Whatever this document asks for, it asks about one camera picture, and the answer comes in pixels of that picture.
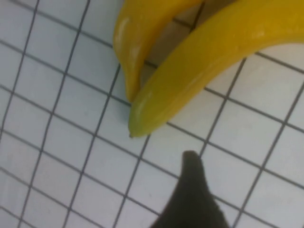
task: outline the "grid line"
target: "grid line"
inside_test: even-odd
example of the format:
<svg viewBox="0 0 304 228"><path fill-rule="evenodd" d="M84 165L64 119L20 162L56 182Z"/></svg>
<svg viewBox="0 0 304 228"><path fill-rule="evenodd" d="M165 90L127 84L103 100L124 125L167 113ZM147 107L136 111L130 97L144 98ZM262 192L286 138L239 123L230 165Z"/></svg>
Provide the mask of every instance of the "grid line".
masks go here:
<svg viewBox="0 0 304 228"><path fill-rule="evenodd" d="M134 170L133 170L131 179L130 179L129 184L128 184L128 187L127 187L127 190L126 190L126 192L125 192L125 194L124 194L124 196L123 196L123 201L122 201L122 203L121 203L121 205L120 205L120 207L119 207L117 216L116 216L115 221L114 221L114 224L113 224L113 226L112 226L113 228L116 228L118 219L119 219L119 217L120 217L120 215L121 215L121 212L122 212L122 210L123 210L123 207L124 207L124 203L125 203L126 198L127 198L128 194L129 194L129 191L130 191L130 189L131 189L133 180L134 180L135 175L136 175L136 172L137 172L137 170L138 170L139 163L141 162L141 158L143 157L143 153L144 153L144 151L145 151L145 149L146 149L146 147L147 147L147 144L148 144L148 142L149 142L149 138L150 138L150 135L147 136L147 138L146 138L146 140L145 140L145 142L144 142L144 144L143 144L143 146L142 146L141 153L140 153L140 155L139 155L139 157L138 157L138 159L137 159L135 168L134 168Z"/></svg>
<svg viewBox="0 0 304 228"><path fill-rule="evenodd" d="M116 79L117 79L117 77L118 77L119 71L120 71L120 65L118 65L118 67L117 67L117 70L116 70L114 79L113 79L112 84L111 84L111 88L110 88L109 95L108 95L107 98L106 98L106 101L105 101L105 104L104 104L103 111L102 111L102 113L101 113L101 115L100 115L100 118L99 118L99 121L98 121L96 130L95 130L95 132L94 132L94 134L93 134L93 138L92 138L92 140L91 140L91 143L90 143L90 146L89 146L89 150L88 150L87 155L86 155L86 158L85 158L85 163L84 163L83 168L82 168L82 170L81 170L81 172L80 172L80 176L79 176L77 185L76 185L76 187L75 187L75 191L74 191L74 193L73 193L72 200L71 200L70 205L69 205L69 207L68 207L68 209L67 209L66 218L65 218L64 224L63 224L63 226L62 226L63 228L65 228L66 225L67 225L67 220L68 220L69 213L70 213L70 211L71 211L71 208L72 208L72 206L73 206L74 200L75 200L75 198L76 198L76 194L77 194L77 191L78 191L78 189L79 189L81 179L82 179L82 177L83 177L83 175L84 175L84 172L85 172L85 169L86 169L86 165L87 165L87 162L88 162L88 160L89 160L89 157L90 157L90 154L91 154L93 145L94 145L94 141L95 141L95 139L96 139L96 137L97 137L98 130L99 130L100 125L101 125L101 122L102 122L102 120L103 120L103 118L104 118L105 111L106 111L107 105L108 105L108 103L109 103L110 96L111 96L111 93L112 93L112 91L113 91L113 88L114 88Z"/></svg>
<svg viewBox="0 0 304 228"><path fill-rule="evenodd" d="M72 126L74 126L74 127L76 127L76 128L79 128L79 126L74 125L74 123L69 123L69 124L71 124ZM6 133L6 134L8 134L8 135L10 135L11 137L13 137L13 138L19 140L19 141L25 143L26 145L31 146L32 148L34 148L34 149L36 149L36 150L40 150L39 147L37 147L37 146L35 146L35 145L33 145L33 144L31 144L31 143L29 143L29 142L23 140L22 138L20 138L20 137L14 135L14 134L8 132L7 130L3 130L3 132ZM127 153L128 155L130 155L130 156L132 156L132 157L138 159L138 156L137 156L137 155L135 155L135 154L133 154L132 152L126 150L125 148L123 148L123 147L121 147L121 146L115 144L114 142L112 142L112 141L110 141L110 140L108 140L108 139L106 139L106 138L103 138L103 137L101 137L101 136L99 136L99 135L97 135L96 137L97 137L98 139L100 139L100 140L102 140L102 141L104 141L104 142L106 142L106 143L112 145L113 147L115 147L115 148L121 150L122 152ZM225 149L225 148L223 148L223 147L221 147L221 146L219 146L219 145L217 145L217 144L215 144L215 143L208 142L208 144L211 145L211 146L213 146L213 147L215 147L215 148L217 148L217 149L219 149L220 151L222 151L222 152L224 152L224 153L227 153L227 154L229 154L229 155L235 157L235 158L238 159L238 160L241 160L241 161L243 161L243 162L245 162L245 163L251 165L251 166L254 166L254 167L258 168L258 169L261 168L260 165L254 163L254 162L252 162L252 161L250 161L250 160L248 160L248 159L246 159L246 158L244 158L244 157L241 157L241 156L239 156L239 155L237 155L237 154L235 154L235 153L233 153L233 152L231 152L231 151L229 151L229 150L227 150L227 149ZM47 152L47 151L42 151L42 153L44 153L44 154L47 155L48 157L51 157L51 158L53 158L54 160L56 160L56 161L58 161L58 162L60 162L60 163L62 163L62 164L65 164L66 166L68 166L69 168L73 169L74 171L77 171L77 172L79 172L79 173L81 172L78 168L76 168L76 167L74 167L74 166L72 166L72 165L66 163L65 161L63 161L63 160L61 160L60 158L58 158L58 157L56 157L56 156L50 154L50 153ZM157 164L154 164L153 162L150 162L150 161L148 161L148 160L146 160L146 159L144 159L144 158L141 158L141 161L144 162L144 163L146 163L146 164L148 164L148 165L150 165L150 166L152 166L152 167L154 167L154 168L156 168L156 169L158 169L158 170L160 170L160 171L162 171L163 173L166 173L167 175L169 175L169 176L171 176L171 177L173 177L173 178L176 178L176 179L179 178L178 175L171 173L170 171L168 171L168 170L166 170L166 169L164 169L164 168L158 166ZM277 173L275 173L275 172L273 172L273 171L271 171L271 170L269 170L269 169L265 169L264 171L267 172L267 173L269 173L269 174L271 174L271 175L273 175L273 176L276 176L276 177L279 178L279 179L282 179L282 180L284 180L284 181L286 181L286 182L288 182L288 183L290 183L290 184L292 184L292 185L295 185L296 187L299 187L299 188L301 188L301 189L304 190L304 185L301 185L301 184L299 184L299 183L297 183L297 182L294 182L294 181L292 181L292 180L290 180L290 179L288 179L288 178L286 178L286 177L284 177L284 176L281 176L280 174L277 174ZM86 173L84 173L83 175L85 175L85 176L88 177L88 178L94 179L93 177L91 177L90 175L88 175L88 174L86 174Z"/></svg>
<svg viewBox="0 0 304 228"><path fill-rule="evenodd" d="M47 134L48 134L48 129L49 129L51 120L53 118L55 109L57 107L57 104L59 102L59 98L60 98L60 95L61 95L63 84L65 82L66 74L67 74L67 71L68 71L70 63L71 63L72 55L73 55L73 52L75 50L75 46L76 46L76 43L77 43L77 40L78 40L78 37L79 37L79 33L80 33L80 28L81 28L81 26L83 24L83 21L84 21L85 15L86 15L86 11L87 11L87 6L88 6L89 2L90 2L90 0L87 0L86 8L85 8L85 11L84 11L84 13L82 15L81 22L80 22L80 25L79 25L79 31L77 32L76 37L74 39L74 42L73 42L73 45L72 45L72 48L71 48L71 52L70 52L70 55L69 55L69 58L68 58L68 62L67 62L67 65L66 65L65 73L63 74L63 77L62 77L62 81L61 81L61 84L60 84L59 92L57 94L56 101L55 101L52 113L50 114L48 122L47 122L47 125L46 125L46 129L45 129L45 133L44 133L44 137L43 137L43 141L42 141L42 145L41 145L41 150L39 151L39 156L38 156L38 159L37 159L37 162L36 162L33 174L32 174L32 178L31 178L31 181L30 181L30 185L29 185L29 188L28 188L28 192L27 192L26 199L25 199L25 202L24 202L24 205L23 205L23 208L22 208L22 213L21 213L20 220L19 220L17 228L20 228L21 221L23 219L23 216L24 216L24 213L25 213L25 210L26 210L27 202L29 200L30 191L33 188L33 181L34 181L34 178L35 178L35 174L36 174L37 169L38 169L38 165L39 165L39 162L40 162L40 159L41 159L42 151L44 150L44 145L45 145L45 142L46 142L46 138L47 138ZM38 8L38 5L39 5L39 0L37 1L37 4L36 4L36 10Z"/></svg>
<svg viewBox="0 0 304 228"><path fill-rule="evenodd" d="M253 111L258 111L258 112L261 113L261 114L268 115L268 114L265 114L265 113L263 113L263 112L261 112L261 111L255 109L255 108L246 106L246 105L244 105L244 104L242 104L242 103L240 103L240 102L238 102L238 103L239 103L241 106L244 106L244 107L246 107L246 108L252 109ZM86 132L88 132L88 133L91 133L91 132L89 132L88 130L83 129L82 127L78 126L76 123L73 123L73 122L71 122L71 121L69 121L69 120L67 120L67 119L65 119L65 118L63 118L63 119L64 119L64 121L69 122L70 124L72 124L72 125L74 125L74 126L80 128L81 130L86 131ZM288 124L288 123L287 123L286 125L287 125L287 126L290 126L290 127L292 127L292 128L294 128L294 129L296 129L296 130L298 130L298 131L304 132L303 129L300 129L300 128L298 128L298 127L296 127L296 126L293 126L293 125L291 125L291 124ZM114 146L118 147L119 149L122 149L122 150L126 151L124 148L121 148L121 147L119 147L119 146L117 146L117 145L115 145L115 144L114 144ZM282 176L280 176L280 175L278 175L278 174L276 174L276 173L274 173L274 172L268 171L267 169L265 169L265 171L266 171L266 172L269 172L269 173L275 175L276 177L279 177L279 178L281 178L281 179L283 179L283 180L285 180L285 181L287 181L287 182L289 182L289 183L291 183L291 184L293 184L293 185L296 185L297 187L300 187L300 188L303 189L302 185L299 185L298 183L295 183L295 182L293 182L293 181L290 181L289 179L286 179L286 178L284 178L284 177L282 177Z"/></svg>
<svg viewBox="0 0 304 228"><path fill-rule="evenodd" d="M8 214L10 214L10 215L13 216L14 218L20 219L18 216L14 215L13 213L11 213L11 212L10 212L9 210L7 210L6 208L0 206L0 209L4 210L5 212L7 212ZM22 220L22 222L23 222L24 224L28 225L28 226L31 227L31 228L37 228L37 227L33 226L32 224L29 224L28 222L24 221L24 220Z"/></svg>
<svg viewBox="0 0 304 228"><path fill-rule="evenodd" d="M295 109L295 107L296 107L296 105L297 105L297 103L298 103L298 101L300 99L300 96L303 93L303 90L304 90L304 83L302 83L301 88L298 91L298 93L297 93L297 95L296 95L296 97L295 97L295 99L294 99L294 101L293 101L293 103L292 103L292 105L291 105L291 107L290 107L290 109L288 111L288 114L287 114L287 116L286 116L283 124L281 125L281 127L280 127L280 129L279 129L279 131L278 131L278 133L277 133L277 135L276 135L276 137L275 137L275 139L274 139L271 147L270 147L269 152L267 153L267 156L265 157L264 162L263 162L263 164L262 164L262 166L261 166L261 168L260 168L260 170L259 170L259 172L258 172L258 174L257 174L257 176L255 178L255 180L253 181L253 184L252 184L252 186L251 186L251 188L250 188L250 190L249 190L249 192L248 192L248 194L247 194L247 196L246 196L246 198L244 200L244 203L243 203L243 205L241 207L241 210L240 210L240 212L239 212L239 214L237 216L237 219L236 219L234 225L232 226L232 228L235 228L238 225L238 222L240 220L242 212L244 211L244 209L245 209L245 207L246 207L246 205L247 205L247 203L248 203L248 201L249 201L249 199L250 199L250 197L251 197L251 195L253 193L253 190L254 190L254 188L257 185L257 182L258 182L259 178L261 177L263 171L265 170L266 164L269 161L269 159L271 157L271 154L273 153L273 151L275 149L275 146L276 146L277 142L279 141L279 139L280 139L280 137L282 135L282 132L283 132L284 128L286 127L286 124L288 123L288 120L289 120L291 114L293 113L293 111L294 111L294 109Z"/></svg>
<svg viewBox="0 0 304 228"><path fill-rule="evenodd" d="M16 5L19 5L20 7L23 7L25 9L27 9L27 10L30 10L30 11L34 10L34 8L32 8L31 6L27 5L26 3L19 2L19 1L16 1L16 0L10 0L10 1L13 2ZM40 15L40 16L43 16L43 17L45 17L45 18L47 18L47 19L49 19L49 20L51 20L51 21L53 21L55 23L61 24L62 26L65 26L66 28L69 28L71 30L77 31L77 28L75 26L73 26L73 25L71 25L69 23L66 23L63 20L60 20L60 19L58 19L58 18L56 18L56 17L54 17L54 16L52 16L52 15L50 15L48 13L45 13L45 12L40 11L40 10L37 10L37 14ZM175 22L175 23L177 23L177 24L180 24L180 25L182 25L184 27L191 28L191 26L192 26L188 22L185 22L185 21L183 21L181 19L178 19L178 18L173 18L172 21ZM85 36L87 36L87 37L89 37L89 38L97 41L97 42L103 43L104 45L106 45L106 46L108 46L110 48L113 48L113 45L111 43L109 43L107 41L104 41L104 40L102 40L102 39L100 39L100 38L98 38L98 37L96 37L96 36L94 36L94 35L92 35L90 33L87 33L87 32L85 32L83 30L81 30L80 33L82 35L85 35Z"/></svg>

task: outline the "black object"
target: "black object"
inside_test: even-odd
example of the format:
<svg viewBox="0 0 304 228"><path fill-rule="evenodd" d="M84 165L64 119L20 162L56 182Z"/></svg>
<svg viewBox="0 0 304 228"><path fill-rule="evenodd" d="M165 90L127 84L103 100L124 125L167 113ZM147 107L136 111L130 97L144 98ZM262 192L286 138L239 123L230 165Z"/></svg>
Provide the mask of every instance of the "black object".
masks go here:
<svg viewBox="0 0 304 228"><path fill-rule="evenodd" d="M175 191L151 228L229 228L211 195L200 157L184 152Z"/></svg>

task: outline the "grid square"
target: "grid square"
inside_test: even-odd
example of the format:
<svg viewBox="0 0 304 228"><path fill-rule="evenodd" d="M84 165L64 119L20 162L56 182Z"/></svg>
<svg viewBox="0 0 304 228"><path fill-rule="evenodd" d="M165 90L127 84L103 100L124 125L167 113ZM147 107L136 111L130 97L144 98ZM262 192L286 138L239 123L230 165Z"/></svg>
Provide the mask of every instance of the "grid square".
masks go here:
<svg viewBox="0 0 304 228"><path fill-rule="evenodd" d="M142 70L141 70L141 84L144 85L146 81L150 78L150 76L154 73L155 68L148 66L148 65L143 65ZM126 92L125 92L125 79L124 79L124 71L122 68L120 68L120 71L118 73L112 95L116 96L117 98L120 98L126 102L129 102L127 97L126 97Z"/></svg>
<svg viewBox="0 0 304 228"><path fill-rule="evenodd" d="M194 23L196 15L197 15L197 13L199 11L199 8L200 8L200 4L198 4L196 6L192 6L189 9L181 12L175 18L177 18L178 20L184 21L184 22L192 25Z"/></svg>
<svg viewBox="0 0 304 228"><path fill-rule="evenodd" d="M27 186L0 171L0 206L4 207L16 216L20 216Z"/></svg>
<svg viewBox="0 0 304 228"><path fill-rule="evenodd" d="M251 166L208 145L202 156L210 191L241 207L258 173Z"/></svg>
<svg viewBox="0 0 304 228"><path fill-rule="evenodd" d="M11 1L0 1L0 39L23 50L33 12Z"/></svg>
<svg viewBox="0 0 304 228"><path fill-rule="evenodd" d="M303 81L302 74L252 55L247 58L230 97L283 120Z"/></svg>
<svg viewBox="0 0 304 228"><path fill-rule="evenodd" d="M96 139L85 172L125 193L137 159Z"/></svg>
<svg viewBox="0 0 304 228"><path fill-rule="evenodd" d="M260 51L263 54L281 60L294 67L304 70L304 45L303 44L283 44L268 47Z"/></svg>
<svg viewBox="0 0 304 228"><path fill-rule="evenodd" d="M136 155L139 155L146 137L129 137L129 114L129 106L110 98L98 135L126 148Z"/></svg>
<svg viewBox="0 0 304 228"><path fill-rule="evenodd" d="M16 93L52 110L62 81L62 74L25 57Z"/></svg>
<svg viewBox="0 0 304 228"><path fill-rule="evenodd" d="M68 206L78 179L79 173L43 154L33 186Z"/></svg>
<svg viewBox="0 0 304 228"><path fill-rule="evenodd" d="M8 107L10 93L0 88L0 127L2 127L2 121Z"/></svg>
<svg viewBox="0 0 304 228"><path fill-rule="evenodd" d="M266 168L304 185L304 134L285 127Z"/></svg>
<svg viewBox="0 0 304 228"><path fill-rule="evenodd" d="M245 210L281 228L300 228L304 224L304 191L263 173Z"/></svg>
<svg viewBox="0 0 304 228"><path fill-rule="evenodd" d="M160 65L174 48L189 35L189 32L188 27L171 21L155 41L147 60Z"/></svg>
<svg viewBox="0 0 304 228"><path fill-rule="evenodd" d="M203 142L164 125L150 136L143 157L176 175L181 172L184 151L200 153Z"/></svg>
<svg viewBox="0 0 304 228"><path fill-rule="evenodd" d="M215 200L215 201L218 204L218 206L220 207L221 211L224 213L227 223L232 227L232 225L234 224L234 222L238 216L238 210L236 210L218 200Z"/></svg>
<svg viewBox="0 0 304 228"><path fill-rule="evenodd" d="M71 78L66 78L56 113L94 132L106 96Z"/></svg>
<svg viewBox="0 0 304 228"><path fill-rule="evenodd" d="M289 123L300 127L304 130L304 93L301 94L298 103L296 104L293 113L289 118Z"/></svg>
<svg viewBox="0 0 304 228"><path fill-rule="evenodd" d="M80 217L79 215L70 212L67 219L66 228L98 228L98 227L95 226L93 223L90 223L84 218Z"/></svg>
<svg viewBox="0 0 304 228"><path fill-rule="evenodd" d="M269 226L243 214L238 222L237 228L270 228Z"/></svg>
<svg viewBox="0 0 304 228"><path fill-rule="evenodd" d="M123 0L92 0L82 30L112 43L116 18L123 2Z"/></svg>
<svg viewBox="0 0 304 228"><path fill-rule="evenodd" d="M19 222L18 219L11 216L9 213L2 209L0 209L0 221L1 227L4 228L17 228Z"/></svg>
<svg viewBox="0 0 304 228"><path fill-rule="evenodd" d="M2 134L0 144L0 167L30 183L39 151L23 142Z"/></svg>
<svg viewBox="0 0 304 228"><path fill-rule="evenodd" d="M65 70L76 32L37 15L27 53Z"/></svg>
<svg viewBox="0 0 304 228"><path fill-rule="evenodd" d="M21 57L17 51L0 44L0 85L13 89Z"/></svg>
<svg viewBox="0 0 304 228"><path fill-rule="evenodd" d="M79 35L69 68L70 74L109 92L117 67L113 49Z"/></svg>
<svg viewBox="0 0 304 228"><path fill-rule="evenodd" d="M210 141L262 164L280 124L228 101Z"/></svg>
<svg viewBox="0 0 304 228"><path fill-rule="evenodd" d="M123 197L82 177L73 209L102 225L112 227Z"/></svg>
<svg viewBox="0 0 304 228"><path fill-rule="evenodd" d="M23 218L35 227L59 228L63 226L66 213L64 207L31 190Z"/></svg>
<svg viewBox="0 0 304 228"><path fill-rule="evenodd" d="M167 205L176 184L177 179L141 162L129 196L160 213Z"/></svg>
<svg viewBox="0 0 304 228"><path fill-rule="evenodd" d="M53 116L44 150L81 170L91 140L90 134Z"/></svg>
<svg viewBox="0 0 304 228"><path fill-rule="evenodd" d="M226 95L234 77L238 72L240 64L241 62L237 62L231 65L229 68L227 68L214 79L212 79L212 81L209 82L206 87L220 94Z"/></svg>
<svg viewBox="0 0 304 228"><path fill-rule="evenodd" d="M170 122L206 139L222 102L223 98L202 90Z"/></svg>
<svg viewBox="0 0 304 228"><path fill-rule="evenodd" d="M150 227L156 219L157 215L127 199L116 227L145 228Z"/></svg>
<svg viewBox="0 0 304 228"><path fill-rule="evenodd" d="M41 0L38 10L78 28L85 7L85 0Z"/></svg>
<svg viewBox="0 0 304 228"><path fill-rule="evenodd" d="M48 123L49 114L13 97L4 128L16 136L40 147Z"/></svg>

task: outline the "banana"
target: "banana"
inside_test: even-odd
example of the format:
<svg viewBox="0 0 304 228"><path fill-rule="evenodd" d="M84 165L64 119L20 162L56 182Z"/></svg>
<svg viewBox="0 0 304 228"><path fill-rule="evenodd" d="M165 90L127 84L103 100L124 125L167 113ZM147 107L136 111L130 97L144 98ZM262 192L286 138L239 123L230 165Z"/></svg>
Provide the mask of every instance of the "banana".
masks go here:
<svg viewBox="0 0 304 228"><path fill-rule="evenodd" d="M173 51L138 93L131 136L166 123L230 65L283 43L304 43L304 0L238 0L223 8Z"/></svg>
<svg viewBox="0 0 304 228"><path fill-rule="evenodd" d="M144 59L162 29L179 12L202 0L126 0L118 16L113 46L125 75L126 96L140 89Z"/></svg>

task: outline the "banana bunch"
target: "banana bunch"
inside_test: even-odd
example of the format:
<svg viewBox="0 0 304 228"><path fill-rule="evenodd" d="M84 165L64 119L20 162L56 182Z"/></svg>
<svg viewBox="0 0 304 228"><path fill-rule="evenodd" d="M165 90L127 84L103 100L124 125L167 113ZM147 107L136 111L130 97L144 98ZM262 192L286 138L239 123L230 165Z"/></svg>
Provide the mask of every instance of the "banana bunch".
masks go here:
<svg viewBox="0 0 304 228"><path fill-rule="evenodd" d="M304 0L237 0L196 28L140 89L140 70L162 29L179 12L198 3L125 0L114 31L114 49L132 102L129 130L133 137L166 123L242 58L272 45L304 43Z"/></svg>

